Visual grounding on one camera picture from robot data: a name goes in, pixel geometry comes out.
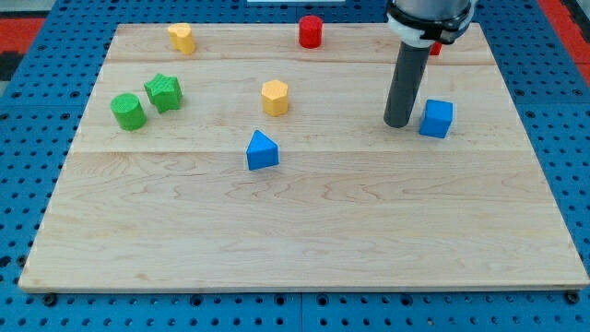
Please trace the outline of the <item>red block behind arm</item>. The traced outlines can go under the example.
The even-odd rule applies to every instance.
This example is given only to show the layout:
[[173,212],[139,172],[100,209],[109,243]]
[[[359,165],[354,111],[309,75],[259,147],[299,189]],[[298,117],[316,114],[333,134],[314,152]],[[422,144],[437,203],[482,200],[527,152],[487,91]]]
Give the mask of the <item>red block behind arm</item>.
[[441,52],[443,45],[436,41],[432,46],[431,46],[431,51],[430,51],[430,55],[439,55]]

